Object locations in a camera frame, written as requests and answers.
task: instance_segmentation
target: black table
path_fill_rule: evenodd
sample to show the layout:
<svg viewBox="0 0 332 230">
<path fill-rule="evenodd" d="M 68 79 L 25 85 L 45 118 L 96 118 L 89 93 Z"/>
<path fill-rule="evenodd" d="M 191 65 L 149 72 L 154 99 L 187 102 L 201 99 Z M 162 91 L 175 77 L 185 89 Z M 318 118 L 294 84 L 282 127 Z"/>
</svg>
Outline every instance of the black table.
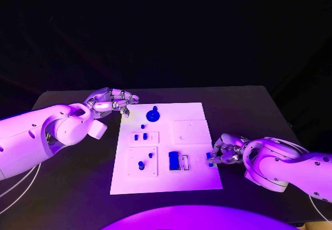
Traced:
<svg viewBox="0 0 332 230">
<path fill-rule="evenodd" d="M 227 132 L 299 143 L 263 86 L 129 91 L 139 95 L 142 104 L 203 102 L 213 140 Z M 83 102 L 91 92 L 45 92 L 34 109 Z M 28 193 L 0 215 L 0 229 L 100 229 L 142 211 L 194 204 L 240 208 L 288 223 L 322 220 L 308 195 L 294 185 L 285 193 L 257 186 L 245 178 L 245 165 L 219 166 L 223 190 L 110 195 L 120 119 L 120 113 L 112 113 L 100 120 L 109 126 L 102 140 L 87 136 L 42 163 Z M 0 181 L 0 193 L 22 177 Z M 0 207 L 15 201 L 31 179 L 32 175 L 6 200 L 0 199 Z M 332 204 L 317 199 L 315 203 L 332 219 Z"/>
</svg>

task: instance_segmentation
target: white cable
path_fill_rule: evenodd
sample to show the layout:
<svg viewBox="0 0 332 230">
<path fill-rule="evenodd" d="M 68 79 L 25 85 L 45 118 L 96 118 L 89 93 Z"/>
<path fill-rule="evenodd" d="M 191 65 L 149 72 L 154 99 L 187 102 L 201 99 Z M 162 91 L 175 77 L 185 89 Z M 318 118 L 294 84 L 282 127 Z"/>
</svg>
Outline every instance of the white cable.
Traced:
<svg viewBox="0 0 332 230">
<path fill-rule="evenodd" d="M 16 199 L 16 201 L 12 203 L 12 205 L 0 212 L 0 214 L 5 213 L 5 211 L 15 205 L 15 203 L 18 202 L 18 200 L 24 197 L 24 195 L 25 195 L 28 189 L 31 188 L 31 186 L 32 186 L 32 184 L 34 184 L 34 181 L 35 181 L 35 179 L 37 179 L 37 175 L 35 175 L 35 177 L 34 177 L 34 180 L 32 180 L 32 182 L 31 182 L 31 184 L 29 184 L 29 186 L 28 186 L 25 192 L 22 193 L 22 195 L 19 196 L 19 198 Z"/>
<path fill-rule="evenodd" d="M 28 178 L 28 176 L 29 176 L 31 173 L 34 172 L 35 167 L 34 167 L 32 170 L 28 172 L 28 174 L 25 175 L 25 177 L 21 179 L 21 181 L 16 183 L 16 185 L 0 195 L 0 197 L 5 196 L 5 195 L 11 192 L 11 190 L 19 185 L 19 183 Z"/>
<path fill-rule="evenodd" d="M 331 221 L 325 218 L 324 214 L 320 212 L 320 210 L 318 210 L 318 208 L 317 208 L 317 205 L 315 205 L 315 203 L 314 203 L 314 200 L 312 200 L 312 196 L 311 196 L 311 195 L 309 195 L 309 199 L 311 199 L 311 201 L 312 201 L 314 207 L 315 207 L 318 213 L 321 214 L 322 218 L 331 223 Z"/>
</svg>

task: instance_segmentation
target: white board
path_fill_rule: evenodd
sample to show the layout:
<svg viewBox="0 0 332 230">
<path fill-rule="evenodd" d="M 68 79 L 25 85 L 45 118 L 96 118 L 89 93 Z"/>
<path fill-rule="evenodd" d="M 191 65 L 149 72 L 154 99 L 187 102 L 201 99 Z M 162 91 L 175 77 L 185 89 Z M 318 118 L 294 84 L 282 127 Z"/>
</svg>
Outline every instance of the white board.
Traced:
<svg viewBox="0 0 332 230">
<path fill-rule="evenodd" d="M 156 122 L 149 122 L 146 114 L 154 106 L 158 106 L 161 119 Z M 203 104 L 132 104 L 129 110 L 130 117 L 122 118 L 110 194 L 223 189 L 219 168 L 217 166 L 210 167 L 207 163 L 207 153 L 213 152 L 213 144 Z M 149 137 L 152 134 L 155 137 L 158 136 L 158 141 L 156 138 L 135 141 L 135 133 L 139 133 L 141 136 L 148 133 Z M 129 163 L 129 152 L 133 147 L 158 148 L 156 176 L 152 176 L 151 173 L 155 170 L 154 167 L 146 165 L 145 174 L 142 173 L 145 170 L 139 170 L 138 165 L 152 150 L 143 150 L 141 153 L 143 157 L 136 155 L 136 159 Z M 169 170 L 168 155 L 172 151 L 180 152 L 181 163 L 181 170 L 174 171 Z M 184 170 L 184 155 L 188 156 L 190 170 Z M 136 171 L 135 177 L 128 175 L 132 174 L 132 170 Z"/>
</svg>

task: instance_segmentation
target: white robotic arm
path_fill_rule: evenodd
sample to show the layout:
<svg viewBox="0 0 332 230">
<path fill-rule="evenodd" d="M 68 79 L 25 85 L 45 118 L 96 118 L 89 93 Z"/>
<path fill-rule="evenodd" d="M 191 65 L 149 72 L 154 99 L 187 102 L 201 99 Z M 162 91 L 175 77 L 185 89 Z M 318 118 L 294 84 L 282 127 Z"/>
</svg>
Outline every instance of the white robotic arm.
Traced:
<svg viewBox="0 0 332 230">
<path fill-rule="evenodd" d="M 330 154 L 311 153 L 302 146 L 278 138 L 250 141 L 223 134 L 208 161 L 224 164 L 245 163 L 246 178 L 257 185 L 283 192 L 292 183 L 312 197 L 332 202 Z"/>
<path fill-rule="evenodd" d="M 139 103 L 132 93 L 103 88 L 84 103 L 55 105 L 0 121 L 0 180 L 44 162 L 87 134 L 100 139 L 107 126 L 96 119 L 113 110 L 129 117 L 128 104 Z"/>
</svg>

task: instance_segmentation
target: blue object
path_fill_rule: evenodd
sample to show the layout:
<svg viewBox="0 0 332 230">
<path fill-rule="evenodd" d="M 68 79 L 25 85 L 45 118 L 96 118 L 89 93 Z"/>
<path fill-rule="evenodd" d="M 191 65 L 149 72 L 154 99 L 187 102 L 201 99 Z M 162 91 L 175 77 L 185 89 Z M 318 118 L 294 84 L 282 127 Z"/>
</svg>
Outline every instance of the blue object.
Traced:
<svg viewBox="0 0 332 230">
<path fill-rule="evenodd" d="M 145 163 L 143 163 L 143 161 L 139 162 L 139 168 L 141 168 L 141 170 L 145 169 Z"/>
<path fill-rule="evenodd" d="M 168 156 L 169 156 L 169 170 L 181 170 L 180 153 L 169 152 Z"/>
<path fill-rule="evenodd" d="M 207 153 L 207 159 L 210 159 L 211 158 L 211 153 L 208 152 Z"/>
<path fill-rule="evenodd" d="M 158 107 L 155 106 L 155 107 L 154 107 L 154 110 L 151 110 L 151 111 L 148 112 L 148 120 L 149 120 L 151 122 L 155 122 L 155 121 L 159 120 L 159 117 L 161 117 L 161 114 L 159 114 L 159 112 L 158 112 Z"/>
</svg>

